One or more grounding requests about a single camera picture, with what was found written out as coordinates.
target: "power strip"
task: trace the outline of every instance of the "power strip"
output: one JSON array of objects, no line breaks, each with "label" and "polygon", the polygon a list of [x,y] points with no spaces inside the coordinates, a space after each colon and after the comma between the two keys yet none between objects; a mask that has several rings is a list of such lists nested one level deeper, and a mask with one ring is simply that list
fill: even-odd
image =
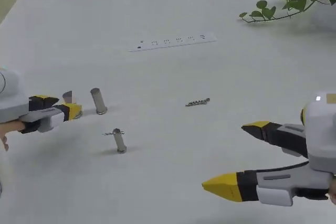
[{"label": "power strip", "polygon": [[129,52],[151,50],[165,47],[178,47],[205,42],[214,42],[217,38],[213,33],[204,33],[198,35],[171,37],[164,40],[140,40],[139,43],[129,50]]}]

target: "white table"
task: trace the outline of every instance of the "white table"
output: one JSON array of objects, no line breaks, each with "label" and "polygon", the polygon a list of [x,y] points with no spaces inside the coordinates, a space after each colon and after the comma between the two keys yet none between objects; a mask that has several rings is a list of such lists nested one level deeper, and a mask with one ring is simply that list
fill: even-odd
[{"label": "white table", "polygon": [[[22,73],[30,95],[73,90],[90,109],[99,87],[111,107],[8,136],[17,192],[0,200],[1,224],[334,223],[329,201],[237,204],[202,189],[222,173],[302,162],[240,126],[299,123],[315,91],[335,88],[334,35],[294,19],[237,21],[256,1],[18,0],[0,25],[2,64]],[[143,38],[207,31],[218,41],[128,52]],[[115,127],[126,154],[102,136]]]}]

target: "metal cylinder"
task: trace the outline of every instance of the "metal cylinder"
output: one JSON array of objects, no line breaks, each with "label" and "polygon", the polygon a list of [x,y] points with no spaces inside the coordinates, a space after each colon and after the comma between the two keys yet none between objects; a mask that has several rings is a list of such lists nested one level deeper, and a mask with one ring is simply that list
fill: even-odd
[{"label": "metal cylinder", "polygon": [[114,129],[112,134],[117,144],[117,152],[121,154],[125,153],[127,147],[125,146],[124,140],[122,139],[122,134],[124,134],[124,131],[121,131],[120,129]]},{"label": "metal cylinder", "polygon": [[107,112],[107,107],[104,104],[103,97],[101,96],[100,89],[91,89],[91,95],[96,106],[96,113],[98,115],[104,115]]}]

